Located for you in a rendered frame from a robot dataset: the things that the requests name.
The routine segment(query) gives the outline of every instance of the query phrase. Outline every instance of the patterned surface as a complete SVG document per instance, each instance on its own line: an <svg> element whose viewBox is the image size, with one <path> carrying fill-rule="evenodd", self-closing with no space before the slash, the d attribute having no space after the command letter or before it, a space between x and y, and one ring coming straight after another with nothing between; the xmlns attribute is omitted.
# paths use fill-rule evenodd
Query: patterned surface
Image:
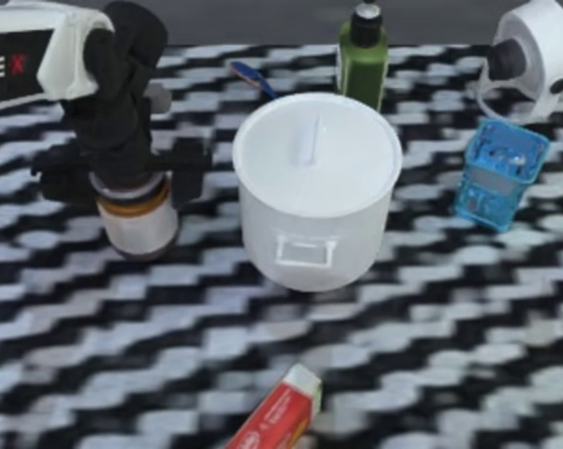
<svg viewBox="0 0 563 449"><path fill-rule="evenodd" d="M325 91L331 47L164 57L176 101L155 145L202 137L216 164L151 265L122 261L93 211L38 197L31 156L70 138L59 108L0 113L0 448L220 447L302 361L325 380L312 447L563 449L563 102L535 126L554 144L514 229L453 218L482 54L394 49L385 114L404 172L378 262L328 294L263 279L241 247L230 146L262 100L224 62L282 94Z"/></svg>

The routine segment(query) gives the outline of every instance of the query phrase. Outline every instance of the blue brush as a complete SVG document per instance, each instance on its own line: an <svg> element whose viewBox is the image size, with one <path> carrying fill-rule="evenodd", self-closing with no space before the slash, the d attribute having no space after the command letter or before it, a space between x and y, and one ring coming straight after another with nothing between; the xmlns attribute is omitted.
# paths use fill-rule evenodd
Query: blue brush
<svg viewBox="0 0 563 449"><path fill-rule="evenodd" d="M263 75L252 67L249 67L240 61L234 61L230 64L230 68L236 75L248 82L255 89L265 93L265 95L269 98L275 99L278 97L273 88L269 85L265 78L263 78Z"/></svg>

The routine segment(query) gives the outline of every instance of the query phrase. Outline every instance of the gray floor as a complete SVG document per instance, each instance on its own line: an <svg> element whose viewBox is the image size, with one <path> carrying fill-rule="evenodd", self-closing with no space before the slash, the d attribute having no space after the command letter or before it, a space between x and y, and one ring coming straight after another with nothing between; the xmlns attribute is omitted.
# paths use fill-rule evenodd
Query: gray floor
<svg viewBox="0 0 563 449"><path fill-rule="evenodd" d="M331 43L357 0L136 0L166 23L173 45ZM65 0L102 7L108 0ZM484 44L525 0L380 0L391 43Z"/></svg>

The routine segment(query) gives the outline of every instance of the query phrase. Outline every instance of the toothpaste box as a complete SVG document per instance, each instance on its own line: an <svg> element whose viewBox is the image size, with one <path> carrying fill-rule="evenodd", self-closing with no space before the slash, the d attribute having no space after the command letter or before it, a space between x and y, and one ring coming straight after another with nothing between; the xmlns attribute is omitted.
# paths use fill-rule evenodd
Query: toothpaste box
<svg viewBox="0 0 563 449"><path fill-rule="evenodd" d="M321 379L294 365L225 449L293 449L321 410Z"/></svg>

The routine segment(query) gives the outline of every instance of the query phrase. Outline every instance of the red letter x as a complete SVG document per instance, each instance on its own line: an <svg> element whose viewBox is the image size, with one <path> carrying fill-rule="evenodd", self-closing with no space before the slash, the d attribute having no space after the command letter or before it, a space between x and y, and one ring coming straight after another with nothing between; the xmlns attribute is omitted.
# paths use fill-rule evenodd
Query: red letter x
<svg viewBox="0 0 563 449"><path fill-rule="evenodd" d="M25 58L23 54L14 54L11 57L11 75L23 73L23 62Z"/></svg>

